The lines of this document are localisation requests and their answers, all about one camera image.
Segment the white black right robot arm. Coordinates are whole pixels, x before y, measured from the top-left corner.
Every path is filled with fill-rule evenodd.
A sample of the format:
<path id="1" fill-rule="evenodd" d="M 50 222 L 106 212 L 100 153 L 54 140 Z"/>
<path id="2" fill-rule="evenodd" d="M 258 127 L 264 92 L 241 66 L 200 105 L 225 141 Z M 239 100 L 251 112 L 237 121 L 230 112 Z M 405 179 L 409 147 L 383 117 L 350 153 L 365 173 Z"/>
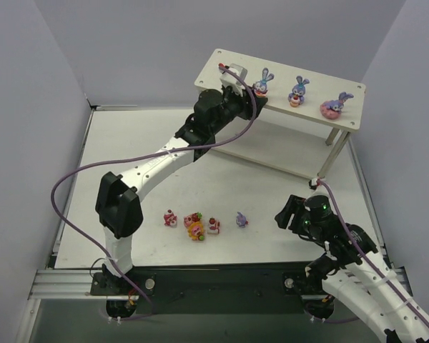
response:
<path id="1" fill-rule="evenodd" d="M 370 236 L 342 221 L 327 196 L 292 194 L 275 221 L 324 250 L 305 267 L 307 287 L 342 302 L 381 342 L 429 342 L 429 314 L 400 283 Z"/>

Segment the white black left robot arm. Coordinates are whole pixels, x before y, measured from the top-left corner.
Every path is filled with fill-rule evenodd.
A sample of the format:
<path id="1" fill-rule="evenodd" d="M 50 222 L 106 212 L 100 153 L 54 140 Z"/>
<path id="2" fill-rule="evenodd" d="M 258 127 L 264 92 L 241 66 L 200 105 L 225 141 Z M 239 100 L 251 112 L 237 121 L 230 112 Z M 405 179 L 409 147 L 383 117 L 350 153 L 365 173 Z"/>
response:
<path id="1" fill-rule="evenodd" d="M 106 173 L 99 185 L 95 210 L 104 227 L 109 253 L 104 274 L 117 281 L 132 270 L 132 235 L 144 220 L 141 203 L 159 183 L 209 151 L 215 136 L 235 118 L 251 121 L 268 102 L 252 90 L 237 95 L 228 86 L 199 94 L 194 111 L 156 157 L 124 171 Z"/>

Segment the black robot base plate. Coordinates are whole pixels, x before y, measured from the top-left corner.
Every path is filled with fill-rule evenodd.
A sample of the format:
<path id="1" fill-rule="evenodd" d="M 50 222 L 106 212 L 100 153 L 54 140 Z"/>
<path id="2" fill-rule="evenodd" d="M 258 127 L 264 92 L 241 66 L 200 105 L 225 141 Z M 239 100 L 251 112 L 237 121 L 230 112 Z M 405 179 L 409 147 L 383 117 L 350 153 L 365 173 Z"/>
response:
<path id="1" fill-rule="evenodd" d="M 327 319 L 334 297 L 305 277 L 304 262 L 133 267 L 125 277 L 106 269 L 90 289 L 107 299 L 113 318 L 140 314 L 294 314 Z"/>

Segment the pink bear strawberry toy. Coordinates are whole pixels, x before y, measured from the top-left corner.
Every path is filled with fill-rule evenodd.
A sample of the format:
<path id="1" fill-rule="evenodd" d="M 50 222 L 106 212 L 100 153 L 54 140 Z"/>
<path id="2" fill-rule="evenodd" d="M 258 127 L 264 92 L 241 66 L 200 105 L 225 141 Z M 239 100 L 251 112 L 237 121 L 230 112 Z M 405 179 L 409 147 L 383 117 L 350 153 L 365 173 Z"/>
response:
<path id="1" fill-rule="evenodd" d="M 164 216 L 164 225 L 166 227 L 176 227 L 177 226 L 177 215 L 171 210 L 168 209 Z"/>

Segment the small purple bunny toy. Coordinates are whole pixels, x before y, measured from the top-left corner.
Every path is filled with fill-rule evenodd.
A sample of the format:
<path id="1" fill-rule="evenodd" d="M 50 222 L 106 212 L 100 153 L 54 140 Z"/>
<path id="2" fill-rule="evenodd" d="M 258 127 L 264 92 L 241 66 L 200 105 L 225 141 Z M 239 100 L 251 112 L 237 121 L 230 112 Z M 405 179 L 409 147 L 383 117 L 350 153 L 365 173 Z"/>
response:
<path id="1" fill-rule="evenodd" d="M 249 224 L 249 222 L 247 220 L 247 217 L 243 213 L 238 212 L 236 216 L 236 224 L 240 228 L 245 228 Z"/>

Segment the purple bunny holding cupcake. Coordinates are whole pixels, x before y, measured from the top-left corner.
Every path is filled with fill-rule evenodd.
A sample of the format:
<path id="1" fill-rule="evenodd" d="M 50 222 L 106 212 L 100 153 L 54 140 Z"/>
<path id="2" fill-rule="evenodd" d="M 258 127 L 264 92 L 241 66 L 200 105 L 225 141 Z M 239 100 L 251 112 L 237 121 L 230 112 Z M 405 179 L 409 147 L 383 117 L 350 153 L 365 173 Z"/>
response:
<path id="1" fill-rule="evenodd" d="M 287 98 L 291 107 L 298 107 L 305 102 L 306 85 L 310 83 L 308 79 L 304 79 L 302 76 L 297 76 L 296 81 L 297 84 L 293 86 Z"/>

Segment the white strawberry cake slice toy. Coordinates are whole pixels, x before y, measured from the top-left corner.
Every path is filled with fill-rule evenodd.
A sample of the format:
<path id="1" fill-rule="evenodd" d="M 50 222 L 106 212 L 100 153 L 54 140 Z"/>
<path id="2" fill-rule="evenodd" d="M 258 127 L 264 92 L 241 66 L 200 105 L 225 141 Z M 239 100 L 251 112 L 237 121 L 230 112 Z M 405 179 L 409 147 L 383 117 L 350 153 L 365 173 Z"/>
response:
<path id="1" fill-rule="evenodd" d="M 220 221 L 214 217 L 210 217 L 208 221 L 207 233 L 218 235 L 220 233 Z"/>

